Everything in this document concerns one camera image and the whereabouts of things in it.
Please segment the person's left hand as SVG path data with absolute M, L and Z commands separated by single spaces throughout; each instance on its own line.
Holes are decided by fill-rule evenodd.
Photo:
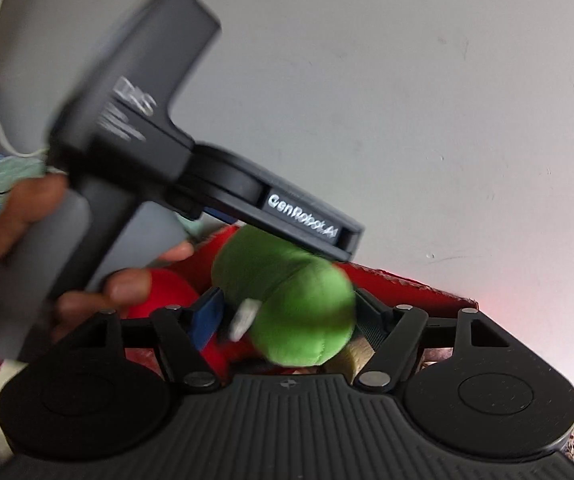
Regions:
M 63 200 L 68 181 L 62 174 L 26 179 L 12 188 L 0 213 L 0 259 L 20 240 L 33 223 L 54 212 Z M 145 302 L 150 295 L 151 272 L 125 269 L 109 276 L 99 294 L 66 292 L 55 307 L 52 340 L 68 335 L 93 314 L 106 309 L 122 311 Z

